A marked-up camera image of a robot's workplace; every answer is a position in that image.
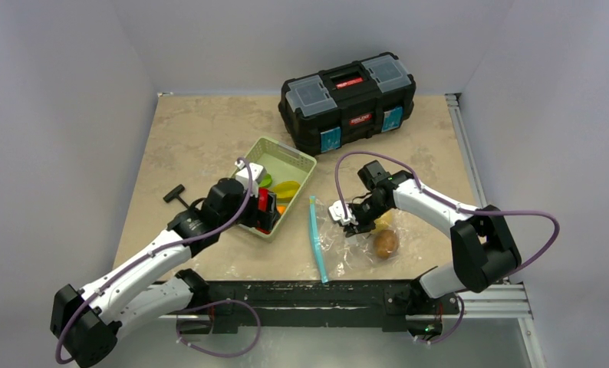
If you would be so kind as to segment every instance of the blue label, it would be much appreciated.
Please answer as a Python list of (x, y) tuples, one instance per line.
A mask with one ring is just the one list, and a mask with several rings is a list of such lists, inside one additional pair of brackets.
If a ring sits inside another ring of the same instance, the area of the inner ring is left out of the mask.
[(384, 111), (384, 124), (381, 126), (381, 133), (399, 128), (402, 123), (403, 108), (395, 107), (392, 110)]
[(321, 133), (321, 153), (335, 150), (341, 146), (341, 128), (326, 130)]

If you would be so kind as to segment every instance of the beige countertop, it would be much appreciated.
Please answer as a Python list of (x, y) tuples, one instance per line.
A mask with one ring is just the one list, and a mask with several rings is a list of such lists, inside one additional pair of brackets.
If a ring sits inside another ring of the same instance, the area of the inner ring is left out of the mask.
[[(290, 146), (278, 112), (279, 97), (160, 97), (133, 197), (123, 228), (115, 266), (135, 255), (166, 227), (183, 207), (163, 196), (178, 184), (186, 187), (187, 202), (205, 196), (218, 179), (234, 170), (260, 136)], [(318, 165), (303, 195), (272, 243), (240, 229), (224, 232), (219, 242), (176, 270), (194, 268), (206, 280), (312, 280), (319, 278), (308, 235), (311, 195), (331, 204), (337, 200), (334, 165), (344, 153), (368, 150), (411, 165), (430, 187), (474, 203), (463, 159), (441, 96), (415, 97), (411, 118), (400, 129), (359, 140), (317, 157)], [(347, 198), (366, 192), (357, 170), (373, 158), (352, 156), (341, 167), (341, 186)], [(381, 160), (392, 173), (395, 165)], [(345, 267), (344, 279), (415, 278), (451, 260), (449, 239), (412, 215), (397, 214), (401, 245), (397, 256), (370, 266)], [(336, 268), (330, 257), (327, 269)]]

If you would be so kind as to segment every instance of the toolbox handle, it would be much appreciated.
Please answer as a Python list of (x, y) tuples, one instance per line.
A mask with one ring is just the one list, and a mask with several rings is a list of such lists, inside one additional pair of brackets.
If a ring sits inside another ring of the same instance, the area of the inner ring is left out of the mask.
[(332, 69), (322, 74), (323, 80), (328, 80), (333, 90), (341, 90), (345, 87), (362, 84), (370, 80), (370, 75), (360, 65), (352, 64), (349, 66)]

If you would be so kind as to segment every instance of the black toolbox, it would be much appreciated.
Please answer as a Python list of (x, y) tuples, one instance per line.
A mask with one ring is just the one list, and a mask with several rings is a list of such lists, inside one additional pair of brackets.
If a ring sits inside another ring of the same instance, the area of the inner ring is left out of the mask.
[(413, 75), (386, 52), (287, 80), (278, 109), (296, 148), (316, 156), (401, 127), (414, 94)]

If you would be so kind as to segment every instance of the green basket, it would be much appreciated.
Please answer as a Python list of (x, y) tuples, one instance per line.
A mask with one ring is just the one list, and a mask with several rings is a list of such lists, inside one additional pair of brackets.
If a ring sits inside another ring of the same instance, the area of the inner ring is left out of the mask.
[[(283, 223), (282, 220), (291, 211), (293, 203), (300, 198), (300, 193), (302, 193), (302, 189), (307, 185), (311, 174), (314, 172), (317, 161), (315, 158), (287, 146), (284, 143), (280, 143), (277, 140), (268, 138), (267, 136), (260, 137), (245, 155), (245, 158), (251, 163), (257, 163), (266, 168), (266, 172), (271, 174), (271, 177), (273, 178), (271, 187), (288, 180), (300, 183), (300, 189), (298, 189), (293, 199), (288, 203), (286, 210), (278, 220), (278, 223), (275, 224), (275, 227), (273, 227), (273, 231), (270, 234), (264, 234), (263, 232), (258, 232), (254, 228), (239, 225), (257, 235), (259, 238), (271, 242), (275, 234), (278, 233), (278, 230)], [(239, 170), (236, 169), (232, 173), (232, 176), (238, 171)]]

